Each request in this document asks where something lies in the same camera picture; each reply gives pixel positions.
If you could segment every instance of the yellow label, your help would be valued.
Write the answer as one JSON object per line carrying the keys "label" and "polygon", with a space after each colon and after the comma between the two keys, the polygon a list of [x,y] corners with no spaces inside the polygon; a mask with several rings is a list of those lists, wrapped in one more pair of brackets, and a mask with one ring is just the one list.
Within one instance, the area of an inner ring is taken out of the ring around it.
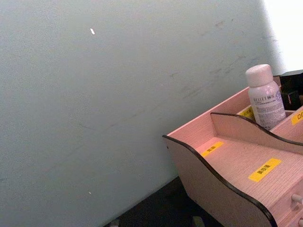
{"label": "yellow label", "polygon": [[295,116],[292,117],[292,125],[297,124],[303,119],[303,111],[296,113]]}
{"label": "yellow label", "polygon": [[264,163],[259,169],[256,170],[252,175],[248,178],[252,181],[259,182],[263,179],[270,171],[272,171],[277,165],[279,165],[282,161],[280,159],[271,158],[266,163]]}
{"label": "yellow label", "polygon": [[252,111],[252,107],[248,107],[247,109],[243,110],[239,115],[247,117],[251,120],[255,120],[254,112]]}
{"label": "yellow label", "polygon": [[216,150],[217,148],[219,148],[220,146],[223,145],[223,142],[219,141],[216,142],[215,144],[213,144],[209,149],[207,149],[206,151],[204,151],[202,153],[202,157],[206,157],[208,156],[210,153],[212,153],[214,150]]}

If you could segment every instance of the dark floor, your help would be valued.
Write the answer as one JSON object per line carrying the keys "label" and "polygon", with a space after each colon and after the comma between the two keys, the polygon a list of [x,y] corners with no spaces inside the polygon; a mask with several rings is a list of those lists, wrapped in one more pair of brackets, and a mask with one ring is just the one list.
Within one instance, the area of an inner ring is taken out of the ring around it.
{"label": "dark floor", "polygon": [[193,216],[205,227],[223,227],[187,196],[177,177],[117,219],[119,227],[192,227]]}

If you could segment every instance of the gray wall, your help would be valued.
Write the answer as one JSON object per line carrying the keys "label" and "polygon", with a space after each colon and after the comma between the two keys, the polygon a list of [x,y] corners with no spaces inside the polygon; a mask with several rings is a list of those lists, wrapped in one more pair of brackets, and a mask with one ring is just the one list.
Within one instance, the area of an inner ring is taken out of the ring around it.
{"label": "gray wall", "polygon": [[0,226],[96,227],[175,178],[161,135],[276,64],[262,11],[1,0]]}

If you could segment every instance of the white bottle cap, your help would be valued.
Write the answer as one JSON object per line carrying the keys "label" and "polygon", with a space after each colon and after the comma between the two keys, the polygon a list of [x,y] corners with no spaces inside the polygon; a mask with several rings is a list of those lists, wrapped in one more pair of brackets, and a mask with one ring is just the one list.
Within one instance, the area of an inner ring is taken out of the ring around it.
{"label": "white bottle cap", "polygon": [[260,87],[273,81],[273,73],[270,65],[256,65],[245,73],[248,86]]}

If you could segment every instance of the desk organizer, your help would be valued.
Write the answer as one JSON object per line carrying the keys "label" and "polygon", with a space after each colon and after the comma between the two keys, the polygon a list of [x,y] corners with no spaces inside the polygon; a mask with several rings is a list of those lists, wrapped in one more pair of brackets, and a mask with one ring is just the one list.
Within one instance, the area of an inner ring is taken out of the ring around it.
{"label": "desk organizer", "polygon": [[225,227],[303,226],[303,107],[268,131],[248,88],[164,135],[188,196]]}

